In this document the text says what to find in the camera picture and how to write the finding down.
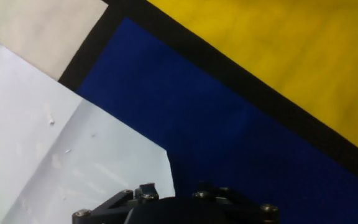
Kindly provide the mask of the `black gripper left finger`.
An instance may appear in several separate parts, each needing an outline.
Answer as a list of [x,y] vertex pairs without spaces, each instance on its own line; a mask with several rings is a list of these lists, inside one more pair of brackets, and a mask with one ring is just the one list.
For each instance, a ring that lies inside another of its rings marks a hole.
[[136,206],[158,200],[155,184],[142,184],[135,190],[118,192],[93,210],[76,211],[72,214],[72,224],[123,224]]

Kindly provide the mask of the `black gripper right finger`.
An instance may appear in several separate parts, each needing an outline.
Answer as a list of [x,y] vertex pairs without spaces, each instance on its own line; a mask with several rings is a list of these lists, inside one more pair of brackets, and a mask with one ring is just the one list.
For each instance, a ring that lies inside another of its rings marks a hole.
[[193,199],[206,202],[222,212],[228,223],[280,223],[278,207],[269,203],[258,205],[229,187],[216,187],[209,182],[200,182],[193,193]]

